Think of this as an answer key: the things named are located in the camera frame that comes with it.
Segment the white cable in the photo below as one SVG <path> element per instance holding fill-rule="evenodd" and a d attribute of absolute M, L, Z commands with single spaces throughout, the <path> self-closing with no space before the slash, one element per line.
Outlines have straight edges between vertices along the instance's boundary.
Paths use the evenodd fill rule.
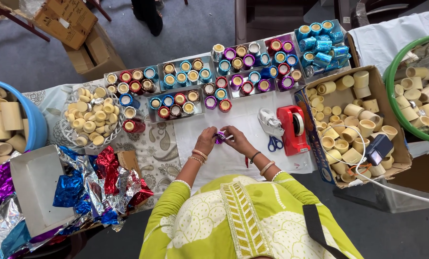
<path fill-rule="evenodd" d="M 418 199 L 418 200 L 422 200 L 422 201 L 429 202 L 429 199 L 427 199 L 427 198 L 420 197 L 420 196 L 417 196 L 417 195 L 414 195 L 414 194 L 410 194 L 410 193 L 407 193 L 407 192 L 403 192 L 403 191 L 400 191 L 400 190 L 397 190 L 397 189 L 391 188 L 391 187 L 389 187 L 389 186 L 385 186 L 385 185 L 383 185 L 383 184 L 381 184 L 381 183 L 378 183 L 378 182 L 376 182 L 376 181 L 374 181 L 374 180 L 372 180 L 372 179 L 370 179 L 370 178 L 368 178 L 368 177 L 366 177 L 366 176 L 362 175 L 362 174 L 358 171 L 358 169 L 359 169 L 360 165 L 361 165 L 363 162 L 365 162 L 365 161 L 366 161 L 366 158 L 365 158 L 365 151 L 366 151 L 366 147 L 365 147 L 365 141 L 363 140 L 363 137 L 361 136 L 361 133 L 360 133 L 360 132 L 358 132 L 356 129 L 354 129 L 354 128 L 350 127 L 350 126 L 346 126 L 346 125 L 334 125 L 334 126 L 331 126 L 331 127 L 326 128 L 326 129 L 325 129 L 325 131 L 324 131 L 324 132 L 322 132 L 322 135 L 323 135 L 327 130 L 329 130 L 329 129 L 331 129 L 331 128 L 334 128 L 334 127 L 346 127 L 346 128 L 351 128 L 351 129 L 353 129 L 353 130 L 355 130 L 355 131 L 356 131 L 356 133 L 360 136 L 361 141 L 362 141 L 362 143 L 363 143 L 363 154 L 362 154 L 362 159 L 361 159 L 361 160 L 360 160 L 360 162 L 358 162 L 357 164 L 346 163 L 346 162 L 344 162 L 344 161 L 341 161 L 341 160 L 338 160 L 338 159 L 334 158 L 334 157 L 333 157 L 332 155 L 330 155 L 330 154 L 329 154 L 325 149 L 323 149 L 323 151 L 324 151 L 327 155 L 331 156 L 331 157 L 332 157 L 332 158 L 334 158 L 335 160 L 337 160 L 337 161 L 339 161 L 339 162 L 342 162 L 342 163 L 344 163 L 344 164 L 347 164 L 347 165 L 356 165 L 356 168 L 355 168 L 355 173 L 356 173 L 356 174 L 358 174 L 358 175 L 362 176 L 362 177 L 363 177 L 363 178 L 365 178 L 366 180 L 368 180 L 368 181 L 370 181 L 370 182 L 372 182 L 372 183 L 374 183 L 374 184 L 376 184 L 376 185 L 381 186 L 381 187 L 382 187 L 382 188 L 384 188 L 384 189 L 390 190 L 390 191 L 395 192 L 395 193 L 398 193 L 398 194 L 403 194 L 403 195 L 408 196 L 408 197 L 411 197 L 411 198 L 415 198 L 415 199 Z"/>

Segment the woman's hand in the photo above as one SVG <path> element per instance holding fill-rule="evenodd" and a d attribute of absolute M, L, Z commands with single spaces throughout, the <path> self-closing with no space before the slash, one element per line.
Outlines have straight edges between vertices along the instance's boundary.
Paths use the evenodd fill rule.
<path fill-rule="evenodd" d="M 245 155 L 247 158 L 251 159 L 251 157 L 258 152 L 248 139 L 246 139 L 243 132 L 239 131 L 236 127 L 225 126 L 221 128 L 221 131 L 224 131 L 224 135 L 226 136 L 225 143 L 233 147 L 240 154 Z"/>
<path fill-rule="evenodd" d="M 204 129 L 200 136 L 198 136 L 197 143 L 195 143 L 195 149 L 208 156 L 216 143 L 216 138 L 213 138 L 213 134 L 216 132 L 218 132 L 216 127 Z"/>

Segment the lime green kurta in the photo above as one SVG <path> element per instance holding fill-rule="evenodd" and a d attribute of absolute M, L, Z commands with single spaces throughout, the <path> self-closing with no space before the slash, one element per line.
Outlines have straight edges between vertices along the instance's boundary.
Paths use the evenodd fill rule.
<path fill-rule="evenodd" d="M 140 258 L 334 258 L 308 235 L 303 204 L 317 205 L 327 244 L 362 258 L 330 210 L 286 172 L 273 182 L 220 177 L 192 197 L 186 183 L 171 183 L 149 218 Z"/>

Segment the metal tray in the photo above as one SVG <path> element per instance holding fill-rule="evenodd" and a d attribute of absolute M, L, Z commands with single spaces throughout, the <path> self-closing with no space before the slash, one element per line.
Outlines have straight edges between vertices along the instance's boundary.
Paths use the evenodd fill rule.
<path fill-rule="evenodd" d="M 187 95 L 187 93 L 191 90 L 196 90 L 198 92 L 198 96 L 200 98 L 200 101 L 198 103 L 194 103 L 194 105 L 195 105 L 195 113 L 194 114 L 189 115 L 189 114 L 183 113 L 180 117 L 175 117 L 173 115 L 170 115 L 169 119 L 163 119 L 158 115 L 157 110 L 154 110 L 151 108 L 151 105 L 149 103 L 151 101 L 151 99 L 154 97 L 158 97 L 160 99 L 166 95 L 171 95 L 172 97 L 174 97 L 178 93 L 182 93 L 184 95 Z M 203 103 L 202 96 L 203 96 L 203 90 L 202 90 L 200 85 L 193 85 L 193 86 L 187 86 L 184 88 L 171 89 L 171 90 L 167 90 L 165 93 L 148 95 L 146 97 L 146 106 L 147 106 L 147 110 L 149 111 L 149 119 L 151 120 L 152 124 L 155 124 L 155 123 L 159 123 L 159 122 L 183 119 L 183 118 L 188 118 L 188 117 L 193 117 L 193 116 L 205 114 L 205 104 Z"/>
<path fill-rule="evenodd" d="M 291 34 L 288 33 L 288 34 L 284 34 L 284 35 L 280 35 L 280 36 L 275 36 L 275 37 L 272 37 L 272 38 L 264 39 L 264 43 L 267 46 L 266 47 L 267 48 L 267 53 L 269 53 L 270 57 L 273 57 L 275 55 L 275 51 L 272 50 L 272 48 L 270 48 L 271 41 L 275 40 L 275 39 L 280 40 L 281 42 L 291 41 Z M 299 46 L 297 46 L 294 42 L 293 42 L 293 45 L 295 47 L 293 48 L 293 50 L 289 54 L 293 54 L 293 55 L 296 55 L 298 57 L 298 55 L 296 53 L 296 48 L 299 48 Z M 301 79 L 299 79 L 297 82 L 295 82 L 295 84 L 293 85 L 292 88 L 287 89 L 287 90 L 281 89 L 280 87 L 278 87 L 278 82 L 279 82 L 279 80 L 281 80 L 281 78 L 279 79 L 279 78 L 276 77 L 275 78 L 275 83 L 277 85 L 277 90 L 279 92 L 286 92 L 286 91 L 291 91 L 291 90 L 298 91 L 299 89 L 302 89 L 304 86 L 306 86 L 306 82 L 304 81 L 304 71 L 303 71 L 303 69 L 301 67 L 301 63 L 298 62 L 296 65 L 294 65 L 293 67 L 291 67 L 290 68 L 290 72 L 288 74 L 286 74 L 285 76 L 287 77 L 287 76 L 291 75 L 291 72 L 293 70 L 299 70 L 299 71 L 301 71 L 301 73 L 303 74 L 303 76 L 301 77 Z"/>
<path fill-rule="evenodd" d="M 260 47 L 260 49 L 259 49 L 259 51 L 260 51 L 260 53 L 261 54 L 263 54 L 263 53 L 266 53 L 267 52 L 267 49 L 266 49 L 266 44 L 264 43 L 264 41 L 263 40 L 258 40 L 258 41 L 252 41 L 252 42 L 257 42 L 258 44 L 259 44 L 259 47 Z M 245 44 L 240 44 L 240 45 L 235 45 L 235 46 L 233 46 L 233 47 L 226 47 L 226 48 L 233 48 L 233 49 L 235 49 L 235 48 L 237 48 L 238 46 L 244 46 L 247 50 L 248 50 L 248 45 L 250 44 L 251 42 L 248 42 L 248 43 L 245 43 Z M 237 73 L 234 73 L 232 70 L 229 70 L 229 72 L 227 73 L 227 75 L 225 75 L 225 76 L 223 76 L 223 75 L 221 75 L 219 72 L 218 72 L 218 68 L 219 68 L 219 63 L 218 62 L 215 62 L 214 60 L 212 60 L 212 62 L 213 62 L 213 64 L 214 64 L 214 71 L 215 71 L 215 73 L 216 73 L 216 77 L 226 77 L 226 76 L 228 76 L 228 75 L 236 75 L 236 74 L 239 74 L 239 73 L 242 73 L 242 72 L 244 72 L 244 71 L 254 71 L 253 69 L 255 69 L 255 68 L 259 68 L 259 67 L 266 67 L 266 66 L 253 66 L 251 69 L 249 69 L 249 70 L 245 70 L 245 69 L 241 69 L 240 70 L 240 72 L 237 72 Z"/>
<path fill-rule="evenodd" d="M 163 78 L 164 78 L 164 77 L 165 77 L 165 75 L 166 75 L 166 74 L 165 74 L 165 72 L 163 72 L 163 65 L 165 65 L 166 63 L 173 63 L 173 64 L 174 64 L 174 68 L 175 68 L 176 73 L 179 73 L 179 72 L 181 72 L 180 64 L 181 64 L 182 62 L 184 62 L 184 61 L 188 61 L 188 62 L 190 62 L 190 63 L 192 64 L 192 62 L 193 62 L 195 59 L 201 59 L 201 60 L 203 61 L 203 67 L 204 67 L 204 68 L 209 68 L 209 69 L 210 69 L 211 77 L 210 77 L 210 81 L 209 81 L 209 82 L 215 82 L 215 81 L 216 81 L 216 77 L 215 77 L 215 67 L 213 66 L 213 62 L 211 61 L 211 57 L 210 57 L 210 56 L 206 56 L 206 55 L 204 55 L 204 56 L 194 57 L 194 58 L 192 58 L 192 59 L 183 59 L 183 60 L 173 61 L 173 62 L 168 61 L 168 62 L 165 62 L 165 63 L 162 63 L 162 64 L 157 64 L 158 80 L 159 80 L 159 84 L 160 84 L 160 91 L 163 93 L 163 92 L 166 92 L 166 91 L 170 91 L 170 90 L 172 90 L 172 89 L 165 89 L 165 86 L 164 86 L 164 84 L 163 84 Z M 198 79 L 198 81 L 197 81 L 197 84 L 195 84 L 195 85 L 200 85 L 200 84 L 206 84 L 206 83 L 205 83 L 205 82 L 203 82 L 203 81 L 200 79 L 200 77 L 199 77 L 199 79 Z M 176 82 L 176 83 L 174 84 L 173 89 L 176 89 L 176 88 L 183 88 L 183 87 L 189 87 L 189 86 L 192 86 L 192 85 L 188 85 L 188 86 L 180 86 L 180 85 Z"/>
<path fill-rule="evenodd" d="M 253 72 L 253 71 L 260 72 L 261 69 L 248 70 L 248 71 L 245 71 L 245 72 L 241 72 L 241 73 L 237 73 L 237 74 L 232 74 L 232 75 L 226 76 L 227 85 L 228 85 L 227 91 L 229 92 L 229 95 L 230 95 L 231 99 L 237 99 L 237 98 L 247 97 L 247 96 L 251 96 L 251 95 L 255 95 L 255 94 L 262 94 L 262 93 L 272 92 L 272 91 L 275 91 L 278 88 L 277 87 L 277 83 L 275 82 L 275 80 L 273 78 L 270 78 L 268 80 L 269 80 L 269 84 L 270 84 L 271 87 L 266 92 L 258 90 L 258 83 L 254 84 L 253 91 L 249 95 L 244 95 L 242 93 L 242 91 L 240 91 L 240 90 L 238 90 L 238 91 L 232 90 L 232 88 L 231 88 L 231 80 L 232 80 L 233 76 L 235 76 L 235 75 L 241 75 L 243 77 L 243 81 L 245 82 L 246 80 L 248 80 L 249 74 L 251 72 Z"/>
<path fill-rule="evenodd" d="M 119 78 L 120 77 L 120 74 L 122 73 L 122 72 L 124 72 L 124 71 L 128 71 L 128 72 L 130 72 L 130 73 L 132 73 L 133 72 L 133 70 L 136 70 L 136 69 L 139 69 L 139 70 L 141 70 L 143 73 L 144 73 L 144 69 L 146 69 L 146 68 L 148 68 L 148 67 L 151 67 L 151 68 L 154 68 L 154 70 L 157 72 L 157 66 L 156 65 L 150 65 L 150 66 L 145 66 L 145 67 L 140 67 L 140 68 L 133 68 L 133 69 L 127 69 L 127 70 L 122 70 L 122 71 L 116 71 L 116 72 L 109 72 L 109 73 L 106 73 L 106 74 L 104 74 L 104 87 L 106 87 L 107 88 L 107 86 L 108 86 L 108 84 L 107 84 L 107 80 L 106 80 L 106 78 L 107 78 L 107 74 L 110 74 L 110 73 L 114 73 L 114 74 L 116 74 L 117 75 L 117 78 Z M 150 95 L 150 94 L 155 94 L 155 93 L 159 93 L 160 92 L 160 80 L 159 81 L 157 81 L 157 82 L 153 82 L 154 83 L 154 85 L 156 86 L 156 91 L 154 92 L 154 93 L 148 93 L 148 92 L 145 92 L 144 94 L 142 94 L 142 95 L 145 95 L 145 96 L 147 96 L 147 95 Z"/>
<path fill-rule="evenodd" d="M 333 29 L 331 30 L 331 32 L 342 31 L 341 25 L 339 24 L 338 20 L 335 19 L 335 20 L 331 20 L 331 21 L 334 24 Z M 299 66 L 302 67 L 302 65 L 301 65 L 301 58 L 304 56 L 304 52 L 301 52 L 301 50 L 299 49 L 299 44 L 298 44 L 298 41 L 296 39 L 296 32 L 297 31 L 298 31 L 298 29 L 295 29 L 293 32 L 290 33 L 290 35 L 291 35 L 291 38 L 293 39 L 293 44 L 295 45 L 295 50 L 296 50 L 296 53 L 297 53 L 297 56 L 298 56 Z M 339 46 L 339 47 L 340 46 L 345 46 L 345 44 L 343 42 L 343 43 L 336 44 L 336 46 Z M 323 74 L 316 75 L 316 76 L 313 76 L 313 77 L 307 77 L 306 74 L 304 73 L 304 68 L 302 69 L 301 72 L 302 72 L 302 77 L 304 78 L 304 81 L 306 83 L 311 83 L 311 82 L 313 82 L 315 80 L 318 80 L 320 78 L 327 77 L 327 76 L 330 76 L 330 75 L 334 75 L 334 74 L 337 74 L 337 73 L 341 73 L 341 72 L 350 70 L 351 68 L 352 67 L 350 66 L 350 62 L 347 62 L 347 64 L 344 67 L 342 67 L 342 68 L 338 68 L 338 69 L 335 69 L 333 71 L 325 72 Z"/>

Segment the black bag strap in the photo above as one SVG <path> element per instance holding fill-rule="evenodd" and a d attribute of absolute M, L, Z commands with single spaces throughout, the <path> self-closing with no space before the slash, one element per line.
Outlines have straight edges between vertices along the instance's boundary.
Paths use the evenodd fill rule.
<path fill-rule="evenodd" d="M 349 259 L 349 257 L 343 254 L 337 248 L 332 247 L 326 243 L 317 206 L 315 204 L 303 205 L 302 210 L 304 211 L 304 219 L 306 220 L 309 236 L 318 244 L 323 246 L 323 248 L 330 252 L 334 257 L 336 257 L 336 259 Z"/>

